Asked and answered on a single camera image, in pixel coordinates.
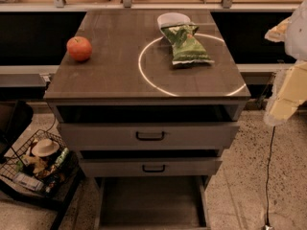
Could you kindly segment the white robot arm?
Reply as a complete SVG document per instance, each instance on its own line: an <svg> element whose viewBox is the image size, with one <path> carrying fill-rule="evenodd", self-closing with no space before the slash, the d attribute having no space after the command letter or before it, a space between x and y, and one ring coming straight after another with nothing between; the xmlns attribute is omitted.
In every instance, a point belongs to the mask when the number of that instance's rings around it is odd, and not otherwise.
<svg viewBox="0 0 307 230"><path fill-rule="evenodd" d="M283 42L286 55L295 60L293 64L281 67L273 80L264 122L275 127L286 123L307 102L307 1L269 29L265 39Z"/></svg>

